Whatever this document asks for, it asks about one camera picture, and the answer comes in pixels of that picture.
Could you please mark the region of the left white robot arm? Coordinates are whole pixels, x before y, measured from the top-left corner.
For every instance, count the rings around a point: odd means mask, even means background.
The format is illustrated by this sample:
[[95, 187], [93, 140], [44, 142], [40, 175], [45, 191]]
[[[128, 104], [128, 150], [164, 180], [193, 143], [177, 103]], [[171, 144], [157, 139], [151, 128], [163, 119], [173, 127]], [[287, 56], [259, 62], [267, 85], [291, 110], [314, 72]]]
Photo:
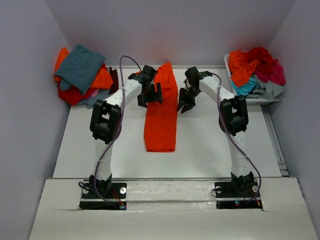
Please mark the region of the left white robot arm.
[[105, 199], [112, 188], [112, 150], [122, 129], [125, 107], [134, 98], [138, 106], [144, 108], [149, 103], [163, 102], [161, 84], [154, 83], [156, 74], [157, 70], [145, 65], [139, 73], [132, 73], [121, 89], [93, 105], [89, 129], [94, 138], [95, 160], [89, 186], [101, 199]]

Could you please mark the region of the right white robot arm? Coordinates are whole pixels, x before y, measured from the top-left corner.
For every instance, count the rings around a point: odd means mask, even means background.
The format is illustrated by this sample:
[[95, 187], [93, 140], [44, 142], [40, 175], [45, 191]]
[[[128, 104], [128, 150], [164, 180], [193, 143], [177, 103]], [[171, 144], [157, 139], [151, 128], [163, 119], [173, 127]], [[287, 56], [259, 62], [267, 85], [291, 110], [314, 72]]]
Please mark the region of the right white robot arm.
[[251, 162], [245, 153], [249, 123], [246, 98], [222, 87], [222, 79], [217, 74], [199, 71], [195, 66], [185, 71], [185, 77], [185, 87], [179, 90], [177, 111], [183, 114], [194, 108], [200, 93], [205, 93], [217, 104], [219, 126], [227, 137], [231, 155], [231, 180], [220, 190], [242, 196], [255, 184]]

